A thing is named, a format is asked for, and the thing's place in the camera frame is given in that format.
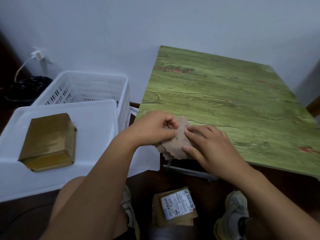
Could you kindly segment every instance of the gray sneaker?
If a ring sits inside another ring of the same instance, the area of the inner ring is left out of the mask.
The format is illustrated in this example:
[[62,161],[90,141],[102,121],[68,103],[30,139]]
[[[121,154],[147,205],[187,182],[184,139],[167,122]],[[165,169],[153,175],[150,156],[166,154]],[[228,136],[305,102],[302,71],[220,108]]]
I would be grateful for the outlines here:
[[249,218],[247,199],[240,191],[233,191],[225,200],[226,212],[214,224],[214,235],[218,240],[245,240],[239,233],[240,218]]
[[131,205],[131,193],[128,186],[125,186],[125,189],[122,195],[121,204],[126,214],[128,215],[128,219],[129,219],[128,227],[134,228],[136,239],[140,240],[140,230],[139,230],[138,223],[136,221],[136,217],[134,215],[134,209],[132,208],[132,205]]

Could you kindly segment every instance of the power outlet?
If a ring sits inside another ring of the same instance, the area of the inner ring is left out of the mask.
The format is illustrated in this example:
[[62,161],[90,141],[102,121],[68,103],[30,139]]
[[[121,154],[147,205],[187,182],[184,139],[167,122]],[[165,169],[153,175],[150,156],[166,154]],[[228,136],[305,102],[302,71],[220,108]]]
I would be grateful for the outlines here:
[[53,61],[52,61],[52,59],[49,57],[48,52],[47,52],[46,49],[42,49],[42,48],[38,48],[38,47],[33,47],[33,48],[34,48],[34,51],[36,51],[36,50],[40,50],[40,51],[41,51],[41,54],[42,54],[42,56],[44,57],[44,58],[41,60],[41,62],[45,62],[45,63],[48,63],[48,64],[53,64]]

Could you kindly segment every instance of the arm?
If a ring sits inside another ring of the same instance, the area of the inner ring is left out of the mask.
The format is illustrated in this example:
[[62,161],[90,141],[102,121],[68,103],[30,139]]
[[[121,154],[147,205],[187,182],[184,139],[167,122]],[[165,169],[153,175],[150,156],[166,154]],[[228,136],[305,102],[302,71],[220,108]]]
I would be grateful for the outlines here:
[[278,238],[319,239],[320,225],[246,163],[224,131],[211,125],[190,126],[185,134],[198,149],[186,146],[182,149],[209,173],[239,188]]
[[[163,129],[166,122],[171,130]],[[175,137],[171,114],[150,112],[118,134],[53,219],[41,240],[111,239],[135,150]]]

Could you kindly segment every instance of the green wooden table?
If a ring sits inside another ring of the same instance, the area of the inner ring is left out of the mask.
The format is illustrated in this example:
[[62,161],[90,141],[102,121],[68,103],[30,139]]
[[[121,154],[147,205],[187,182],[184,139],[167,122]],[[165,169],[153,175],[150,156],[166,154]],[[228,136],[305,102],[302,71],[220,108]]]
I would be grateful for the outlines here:
[[153,110],[225,130],[251,163],[320,176],[320,129],[268,65],[161,46],[137,118]]

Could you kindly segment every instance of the black trash bag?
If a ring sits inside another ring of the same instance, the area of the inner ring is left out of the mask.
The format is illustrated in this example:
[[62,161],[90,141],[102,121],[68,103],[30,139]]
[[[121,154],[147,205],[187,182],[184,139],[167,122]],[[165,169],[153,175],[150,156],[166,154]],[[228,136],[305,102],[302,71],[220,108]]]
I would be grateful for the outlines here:
[[12,84],[6,100],[17,106],[30,106],[49,86],[52,79],[46,76],[32,76]]

